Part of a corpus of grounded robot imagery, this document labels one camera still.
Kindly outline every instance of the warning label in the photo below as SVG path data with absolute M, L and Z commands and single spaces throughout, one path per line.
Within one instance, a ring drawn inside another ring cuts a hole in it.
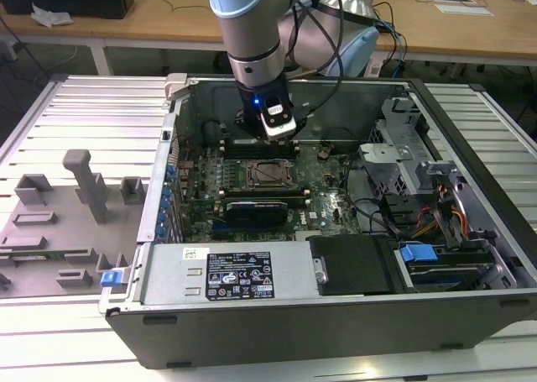
M 209 301 L 274 297 L 270 252 L 207 255 Z

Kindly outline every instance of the floor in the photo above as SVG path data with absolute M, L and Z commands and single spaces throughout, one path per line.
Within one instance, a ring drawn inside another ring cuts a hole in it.
M 29 50 L 49 74 L 68 73 L 95 75 L 96 69 L 89 49 L 64 45 L 28 45 Z M 172 72 L 213 73 L 213 52 L 170 50 L 169 62 Z M 158 50 L 110 48 L 109 57 L 118 76 L 161 76 Z M 388 64 L 383 76 L 391 76 L 395 62 Z M 462 76 L 451 80 L 451 65 L 443 63 L 407 62 L 402 77 L 420 78 L 426 82 L 461 82 L 482 84 L 485 89 L 513 117 L 517 117 L 537 90 L 537 70 L 532 77 L 526 67 L 488 65 L 478 72 L 475 65 L 468 65 Z M 47 79 L 40 75 L 38 66 L 24 49 L 18 52 L 18 60 L 0 65 L 0 144 L 13 131 Z M 530 132 L 537 123 L 537 116 L 528 111 L 521 125 Z

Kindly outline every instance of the blue drive latch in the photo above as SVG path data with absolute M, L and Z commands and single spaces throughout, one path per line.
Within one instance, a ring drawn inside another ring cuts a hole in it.
M 407 244 L 399 250 L 404 262 L 437 262 L 433 245 L 427 243 Z
M 123 270 L 108 270 L 102 274 L 101 287 L 121 287 Z

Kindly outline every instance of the crumpled paper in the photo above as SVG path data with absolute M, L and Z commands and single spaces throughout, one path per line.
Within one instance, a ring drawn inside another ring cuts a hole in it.
M 69 13 L 52 13 L 35 6 L 33 3 L 32 7 L 34 8 L 34 12 L 31 14 L 31 17 L 45 27 L 52 28 L 52 25 L 73 24 Z

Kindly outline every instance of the blue cable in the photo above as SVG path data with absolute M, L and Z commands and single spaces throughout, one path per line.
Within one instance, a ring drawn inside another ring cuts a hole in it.
M 403 42 L 401 41 L 401 37 L 399 36 L 397 31 L 394 29 L 394 27 L 391 24 L 388 24 L 387 22 L 383 21 L 382 19 L 379 19 L 378 21 L 380 21 L 384 25 L 384 27 L 389 29 L 389 31 L 392 33 L 392 35 L 399 42 L 399 63 L 397 64 L 397 67 L 395 67 L 394 74 L 392 75 L 392 78 L 395 78 L 399 73 L 399 69 L 403 65 Z

